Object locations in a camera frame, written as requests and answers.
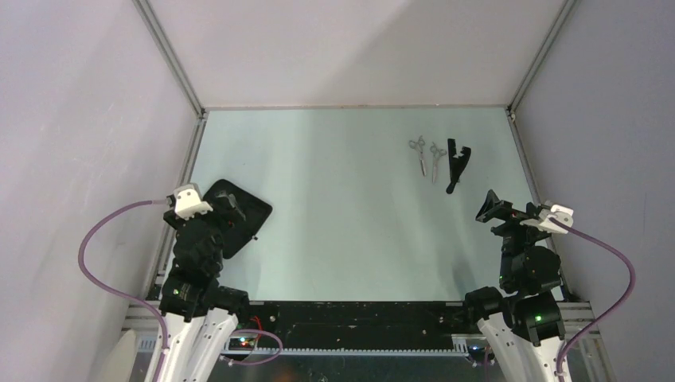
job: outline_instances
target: table surface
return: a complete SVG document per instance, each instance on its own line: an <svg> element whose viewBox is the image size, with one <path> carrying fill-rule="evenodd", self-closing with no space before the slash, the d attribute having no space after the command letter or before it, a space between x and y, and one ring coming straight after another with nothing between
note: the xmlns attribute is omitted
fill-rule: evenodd
<svg viewBox="0 0 675 382"><path fill-rule="evenodd" d="M408 147L420 135L426 177ZM429 151L448 138L473 151L451 195ZM531 201L498 107L211 111L191 181L221 178L274 208L219 278L251 300L462 300L498 285L497 222L475 221L487 191Z"/></svg>

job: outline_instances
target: scissors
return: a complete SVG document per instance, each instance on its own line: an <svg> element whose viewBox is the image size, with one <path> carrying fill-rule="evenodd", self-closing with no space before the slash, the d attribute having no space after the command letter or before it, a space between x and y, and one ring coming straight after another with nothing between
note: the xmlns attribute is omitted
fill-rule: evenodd
<svg viewBox="0 0 675 382"><path fill-rule="evenodd" d="M434 170L431 173L431 183L436 183L436 175L439 172L439 160L441 157L447 155L447 150L439 149L436 147L436 144L432 142L429 151L434 155Z"/></svg>
<svg viewBox="0 0 675 382"><path fill-rule="evenodd" d="M419 154L419 165L422 166L422 176L426 177L427 176L427 163L424 161L424 145L426 143L424 142L424 139L422 139L422 135L419 136L419 139L417 139L417 142L413 141L412 139L408 141L408 146L410 146L411 149L416 150L417 154Z"/></svg>

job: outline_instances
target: white bracket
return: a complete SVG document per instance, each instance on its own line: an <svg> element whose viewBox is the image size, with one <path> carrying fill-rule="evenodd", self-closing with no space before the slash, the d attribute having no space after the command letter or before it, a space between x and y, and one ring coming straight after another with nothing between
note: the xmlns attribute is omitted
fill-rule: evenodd
<svg viewBox="0 0 675 382"><path fill-rule="evenodd" d="M182 185L174 190L176 206L174 212L182 219L188 220L196 213L205 214L213 211L213 207L201 199L199 188L194 183Z"/></svg>
<svg viewBox="0 0 675 382"><path fill-rule="evenodd" d="M558 382L556 358L564 344L558 337L547 338L541 341L540 346L534 346L513 334L501 313L492 314L487 320L481 319L477 324L507 381ZM569 376L567 360L563 361L563 372ZM566 377L565 380L569 382L572 379Z"/></svg>
<svg viewBox="0 0 675 382"><path fill-rule="evenodd" d="M568 233L567 229L555 225L550 219L558 220L560 223L571 227L572 224L574 224L574 219L572 219L574 210L562 205L552 205L551 208L549 208L547 206L550 205L550 203L550 201L546 201L543 204L544 208L539 212L538 219L523 220L521 225L529 225L544 232Z"/></svg>

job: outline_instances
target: black plastic part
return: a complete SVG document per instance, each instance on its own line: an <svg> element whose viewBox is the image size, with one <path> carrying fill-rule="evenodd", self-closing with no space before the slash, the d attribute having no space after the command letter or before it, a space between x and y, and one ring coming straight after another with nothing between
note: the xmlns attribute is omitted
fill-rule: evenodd
<svg viewBox="0 0 675 382"><path fill-rule="evenodd" d="M463 146L460 150L460 155L457 157L457 144L452 138L447 140L447 148L447 160L450 165L450 184L447 186L445 192L450 194L455 191L455 186L459 183L459 177L469 163L469 158L471 158L471 148Z"/></svg>
<svg viewBox="0 0 675 382"><path fill-rule="evenodd" d="M534 295L559 287L560 257L546 247L526 248L523 253L501 258L499 286L506 293Z"/></svg>
<svg viewBox="0 0 675 382"><path fill-rule="evenodd" d="M484 286L464 295L463 307L466 319L475 324L481 319L487 320L490 315L503 310L504 298L494 286Z"/></svg>
<svg viewBox="0 0 675 382"><path fill-rule="evenodd" d="M476 221L485 223L492 219L504 223L492 227L495 236L502 237L499 287L506 293L518 293L519 298L551 290L562 284L560 257L553 251L537 247L538 241L551 236L537 228L522 225L527 219L536 219L541 211L528 203L525 212L513 208L508 201L502 201L493 190L488 191Z"/></svg>
<svg viewBox="0 0 675 382"><path fill-rule="evenodd" d="M532 342L534 346L541 346L547 338L563 340L565 337L563 317L550 291L516 302L513 320L513 334Z"/></svg>

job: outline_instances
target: purple cable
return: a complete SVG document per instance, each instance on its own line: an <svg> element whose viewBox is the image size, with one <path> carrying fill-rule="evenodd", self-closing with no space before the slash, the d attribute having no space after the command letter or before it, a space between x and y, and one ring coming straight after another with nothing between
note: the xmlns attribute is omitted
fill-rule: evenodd
<svg viewBox="0 0 675 382"><path fill-rule="evenodd" d="M277 344L279 344L279 350L277 350L276 353L272 354L270 357L265 358L262 361L256 361L256 362L243 362L243 361L234 361L234 360L229 360L233 364L240 364L242 366L255 366L257 364L266 364L267 362L273 361L276 357L281 355L281 352L283 351L283 344L281 343L281 338L277 337L276 334L266 332L264 330L258 330L258 329L239 329L235 330L232 332L232 336L238 336L243 333L255 333L255 334L262 334L264 336L267 336L273 340L276 341Z"/></svg>
<svg viewBox="0 0 675 382"><path fill-rule="evenodd" d="M94 283L97 287L105 290L108 293L114 294L115 296L119 296L121 298L126 298L127 300L130 300L132 302L136 302L138 304L141 304L145 306L156 318L157 321L159 321L159 326L162 328L162 349L168 349L169 348L169 330L166 328L166 323L164 322L164 319L162 318L162 314L159 313L159 310L155 309L154 306L148 304L147 302L143 301L140 298L136 298L130 294L126 294L120 290L116 290L115 288L112 288L104 283L102 283L99 279L97 279L92 273L87 269L87 266L84 265L84 250L87 248L87 244L89 243L89 240L94 236L96 231L99 230L99 228L103 227L108 221L113 220L117 216L125 213L126 211L129 211L130 209L135 209L136 207L140 207L142 205L164 205L166 201L137 201L135 203L132 203L126 207L122 207L121 209L118 209L117 211L111 213L110 215L104 217L100 222L96 223L92 229L87 232L87 235L84 236L84 239L82 239L82 244L80 244L80 251L77 254L77 263L80 265L80 270L84 274L84 276L89 279L92 283ZM157 368L154 370L154 377L153 381L157 382L159 379L159 373L162 371L162 364L164 363L164 352L162 351L159 353L159 358L157 360Z"/></svg>
<svg viewBox="0 0 675 382"><path fill-rule="evenodd" d="M610 314L614 313L621 305L623 305L624 302L626 302L626 300L628 299L630 294L633 293L633 289L635 289L635 268L633 267L633 264L630 263L630 260L628 260L628 258L624 254L622 254L620 251L618 251L618 249L613 248L609 244L606 244L603 241L600 241L593 236L589 236L589 235L587 235L587 234L585 234L581 231L577 231L574 228L568 227L567 225L560 223L558 220L555 220L555 219L552 219L552 218L549 218L549 220L552 223L554 223L555 225L557 225L558 227L567 229L569 232L577 235L578 237L580 237L582 239L586 239L586 240L590 241L591 243L599 245L600 247L605 248L608 251L615 254L616 257L620 258L621 261L623 261L623 263L626 264L626 267L628 267L628 273L630 275L630 279L628 281L628 287L626 288L626 291L623 292L623 295L621 296L621 298L619 300L617 300L617 302L615 302L614 305L612 305L610 307L610 309L606 310L605 313L600 314L593 322L591 322L585 328L581 329L581 331L579 331L577 334L575 334L574 337L572 337L572 339L558 353L558 359L556 361L556 370L557 370L557 373L559 374L558 375L558 381L559 382L565 382L565 377L563 375L560 375L563 372L563 360L564 360L564 358L568 355L568 352L570 351L572 346L574 346L574 344L576 344L576 342L578 342L579 339L581 339L581 337L584 334L586 334L589 330L591 330L591 327L599 324L602 320L609 317Z"/></svg>

